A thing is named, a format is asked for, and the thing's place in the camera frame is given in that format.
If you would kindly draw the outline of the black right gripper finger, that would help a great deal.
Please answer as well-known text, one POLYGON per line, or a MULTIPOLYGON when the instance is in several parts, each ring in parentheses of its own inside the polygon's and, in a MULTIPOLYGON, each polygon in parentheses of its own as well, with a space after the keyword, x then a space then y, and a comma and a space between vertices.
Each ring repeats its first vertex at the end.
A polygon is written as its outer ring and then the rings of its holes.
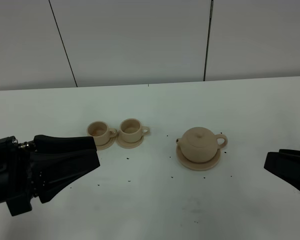
POLYGON ((300 191, 300 160, 279 159, 279 152, 268 152, 264 169, 300 191))
POLYGON ((278 158, 281 160, 300 160, 300 150, 280 149, 278 158))

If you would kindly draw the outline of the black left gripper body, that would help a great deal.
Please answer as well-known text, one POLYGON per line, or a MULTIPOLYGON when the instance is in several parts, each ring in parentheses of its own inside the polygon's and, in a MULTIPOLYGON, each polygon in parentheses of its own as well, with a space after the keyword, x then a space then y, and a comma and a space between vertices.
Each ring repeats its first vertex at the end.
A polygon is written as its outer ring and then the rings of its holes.
POLYGON ((14 136, 0 139, 0 204, 6 203, 11 216, 32 211, 31 200, 39 196, 39 164, 31 159, 37 151, 36 135, 30 142, 19 143, 14 136))

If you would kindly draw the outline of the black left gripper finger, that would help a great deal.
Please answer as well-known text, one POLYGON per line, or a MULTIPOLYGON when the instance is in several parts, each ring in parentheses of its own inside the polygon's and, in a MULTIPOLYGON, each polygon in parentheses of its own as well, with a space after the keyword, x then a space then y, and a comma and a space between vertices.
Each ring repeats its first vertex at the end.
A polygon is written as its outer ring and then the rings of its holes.
POLYGON ((69 153, 82 150, 97 150, 94 138, 91 136, 51 137, 36 135, 33 141, 38 153, 69 153))
POLYGON ((65 187, 100 167, 96 149, 30 154, 33 190, 41 203, 51 201, 65 187))

